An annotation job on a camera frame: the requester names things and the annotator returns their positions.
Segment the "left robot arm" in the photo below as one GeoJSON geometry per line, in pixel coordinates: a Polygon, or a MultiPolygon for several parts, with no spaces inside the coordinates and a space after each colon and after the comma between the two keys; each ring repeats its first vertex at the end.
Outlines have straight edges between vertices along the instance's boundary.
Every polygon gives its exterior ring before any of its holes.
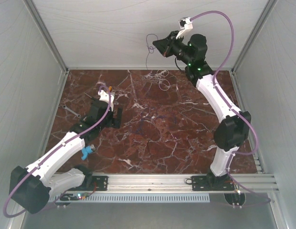
{"type": "Polygon", "coordinates": [[[100,90],[99,98],[93,99],[88,114],[83,116],[65,134],[63,139],[37,161],[15,167],[11,172],[8,199],[14,200],[24,211],[40,212],[50,199],[72,188],[88,190],[94,179],[92,172],[83,165],[55,175],[57,170],[77,152],[87,159],[96,148],[91,142],[104,128],[119,128],[122,109],[114,117],[114,95],[100,90]]]}

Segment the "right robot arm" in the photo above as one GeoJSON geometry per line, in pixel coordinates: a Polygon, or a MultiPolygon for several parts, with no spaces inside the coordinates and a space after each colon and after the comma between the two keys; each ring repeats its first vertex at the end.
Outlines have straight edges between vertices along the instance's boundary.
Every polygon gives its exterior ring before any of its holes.
{"type": "Polygon", "coordinates": [[[205,60],[208,49],[206,37],[194,34],[184,44],[183,38],[178,38],[177,35],[177,31],[172,31],[166,38],[153,41],[152,44],[162,56],[175,56],[186,65],[185,74],[188,80],[204,95],[219,120],[219,126],[213,135],[216,153],[206,178],[207,186],[216,190],[227,178],[234,152],[248,137],[251,115],[249,112],[242,112],[219,85],[215,73],[205,60]]]}

